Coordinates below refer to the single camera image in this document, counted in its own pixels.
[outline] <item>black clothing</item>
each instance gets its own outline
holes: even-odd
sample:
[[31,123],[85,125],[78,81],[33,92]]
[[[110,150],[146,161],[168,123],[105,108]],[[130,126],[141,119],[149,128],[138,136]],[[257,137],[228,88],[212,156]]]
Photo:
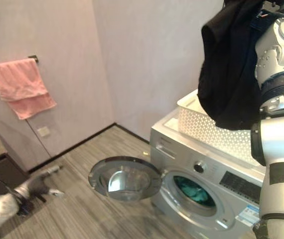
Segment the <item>black clothing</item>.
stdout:
[[198,96],[216,126],[250,129],[259,120],[261,91],[254,76],[255,44],[263,32],[252,28],[262,0],[228,0],[202,28],[205,60]]

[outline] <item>button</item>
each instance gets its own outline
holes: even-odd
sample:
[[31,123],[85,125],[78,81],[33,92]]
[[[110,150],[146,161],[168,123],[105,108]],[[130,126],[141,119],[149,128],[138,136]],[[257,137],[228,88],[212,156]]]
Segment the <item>button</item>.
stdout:
[[203,162],[196,162],[194,164],[194,170],[198,173],[203,173],[205,168],[206,168],[206,166]]

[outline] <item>floor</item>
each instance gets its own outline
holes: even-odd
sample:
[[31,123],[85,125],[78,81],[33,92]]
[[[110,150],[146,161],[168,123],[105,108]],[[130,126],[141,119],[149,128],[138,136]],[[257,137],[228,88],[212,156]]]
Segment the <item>floor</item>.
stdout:
[[47,184],[65,192],[63,198],[35,200],[33,214],[15,216],[0,230],[4,239],[190,239],[189,234],[146,199],[125,205],[98,195],[89,187],[91,167],[109,156],[129,155],[148,160],[149,145],[112,127],[45,166],[64,168]]

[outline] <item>wall socket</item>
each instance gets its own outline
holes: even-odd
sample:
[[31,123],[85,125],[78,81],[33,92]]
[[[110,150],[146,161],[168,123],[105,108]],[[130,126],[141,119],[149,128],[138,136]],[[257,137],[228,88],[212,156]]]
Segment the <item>wall socket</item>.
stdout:
[[37,129],[38,131],[38,134],[41,136],[41,137],[45,137],[47,135],[50,135],[50,130],[48,129],[47,126],[45,127],[42,127],[42,128],[39,128]]

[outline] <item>washing machine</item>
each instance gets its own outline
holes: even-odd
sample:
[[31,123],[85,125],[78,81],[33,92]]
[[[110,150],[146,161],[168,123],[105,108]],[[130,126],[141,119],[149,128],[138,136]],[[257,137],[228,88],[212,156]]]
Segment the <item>washing machine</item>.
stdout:
[[197,239],[237,239],[259,220],[265,168],[179,133],[178,110],[151,129],[150,162],[116,156],[89,174],[92,188],[123,202],[154,205]]

